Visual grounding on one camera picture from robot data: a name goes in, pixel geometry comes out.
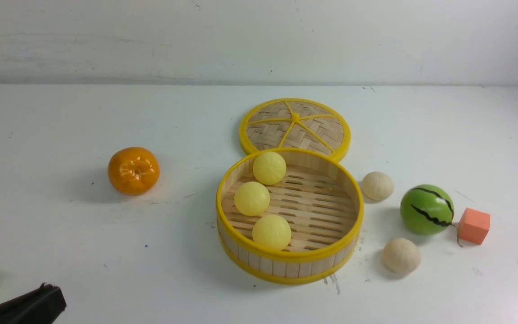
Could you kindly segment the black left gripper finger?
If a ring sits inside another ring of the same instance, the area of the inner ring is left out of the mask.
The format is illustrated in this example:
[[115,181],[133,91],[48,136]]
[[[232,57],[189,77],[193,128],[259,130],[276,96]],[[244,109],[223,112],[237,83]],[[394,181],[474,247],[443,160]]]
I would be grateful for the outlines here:
[[37,289],[0,304],[0,324],[53,324],[65,311],[60,287],[42,283]]

